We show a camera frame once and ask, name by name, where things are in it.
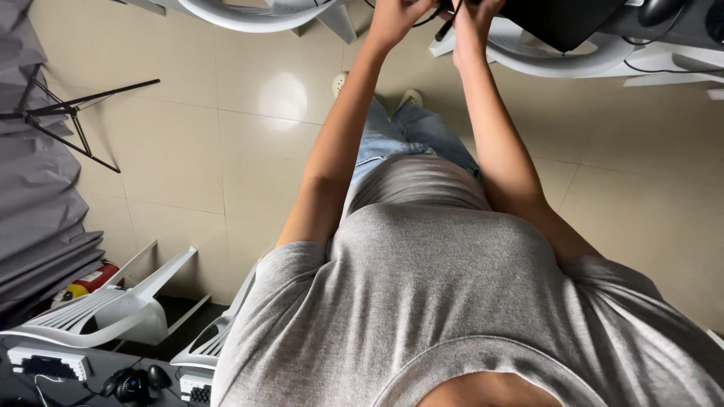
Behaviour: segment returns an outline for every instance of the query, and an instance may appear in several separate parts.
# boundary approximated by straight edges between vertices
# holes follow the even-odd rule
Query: black headphones
[[[150,383],[152,388],[165,389],[171,386],[171,379],[157,365],[151,365],[148,372],[127,367],[113,373],[103,383],[101,392],[98,395],[103,398],[114,395],[120,403],[127,407],[146,407],[154,402],[148,394],[149,373],[153,378],[152,383]]]

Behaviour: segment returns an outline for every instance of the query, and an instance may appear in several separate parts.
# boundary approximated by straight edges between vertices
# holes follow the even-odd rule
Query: black mouse
[[[686,0],[646,0],[639,7],[639,24],[652,27],[673,17]]]
[[[152,364],[148,367],[148,383],[157,389],[167,389],[171,387],[171,378],[159,365]]]
[[[716,1],[704,20],[707,34],[719,45],[724,45],[724,1]]]

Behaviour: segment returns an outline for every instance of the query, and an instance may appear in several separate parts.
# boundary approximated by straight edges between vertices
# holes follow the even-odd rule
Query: white shoe
[[[400,102],[400,105],[397,107],[398,109],[403,105],[409,103],[413,106],[422,107],[422,95],[420,92],[414,90],[414,89],[408,89],[405,91],[405,94],[403,95],[403,100]]]
[[[349,72],[340,72],[334,77],[334,80],[332,81],[332,93],[334,94],[335,99],[340,95],[342,86],[345,84],[345,80],[349,74]]]

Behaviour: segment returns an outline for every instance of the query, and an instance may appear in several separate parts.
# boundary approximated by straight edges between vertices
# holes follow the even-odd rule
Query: tripod
[[[20,104],[17,108],[13,109],[13,113],[1,113],[0,114],[0,120],[3,119],[21,119],[25,124],[35,128],[38,131],[41,131],[42,133],[47,134],[48,136],[58,140],[59,142],[65,144],[66,146],[76,150],[77,152],[81,153],[84,156],[87,156],[89,159],[94,160],[95,162],[103,165],[106,168],[109,168],[112,171],[115,171],[117,173],[121,173],[121,170],[113,167],[110,164],[107,164],[103,160],[95,157],[93,153],[91,152],[91,147],[88,145],[88,140],[85,138],[85,133],[83,132],[83,128],[80,126],[80,120],[78,120],[78,112],[81,110],[79,107],[81,104],[84,104],[86,102],[92,101],[97,98],[108,98],[116,93],[121,93],[125,91],[131,91],[132,89],[138,89],[142,88],[144,86],[153,85],[154,83],[161,82],[160,79],[154,79],[149,80],[148,82],[143,83],[136,83],[135,85],[126,86],[124,88],[118,88],[113,89],[112,91],[106,91],[101,93],[96,93],[94,95],[84,96],[82,98],[73,99],[71,101],[62,101],[57,96],[55,96],[43,83],[41,83],[38,80],[38,73],[40,72],[41,64],[35,64],[33,67],[33,72],[30,74],[30,79],[28,80],[28,86],[25,87],[25,91],[22,94],[22,97],[20,98]],[[41,107],[40,109],[31,109],[27,110],[26,107],[28,105],[28,99],[30,98],[30,92],[33,89],[33,86],[38,86],[43,92],[45,92],[48,96],[50,96],[56,103],[52,104],[50,106]],[[80,138],[80,142],[83,144],[83,147],[78,147],[73,143],[70,143],[69,141],[64,140],[62,137],[53,134],[51,131],[44,129],[40,121],[38,120],[39,117],[45,117],[45,116],[55,116],[58,114],[68,114],[70,116],[70,119],[73,121],[73,125],[75,126],[75,133],[78,134],[78,137]]]

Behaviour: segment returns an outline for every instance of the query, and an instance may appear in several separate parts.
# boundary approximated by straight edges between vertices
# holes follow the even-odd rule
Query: light blue jeans
[[[384,160],[399,154],[436,154],[480,179],[480,167],[439,114],[405,103],[387,119],[377,98],[367,111],[352,183]]]

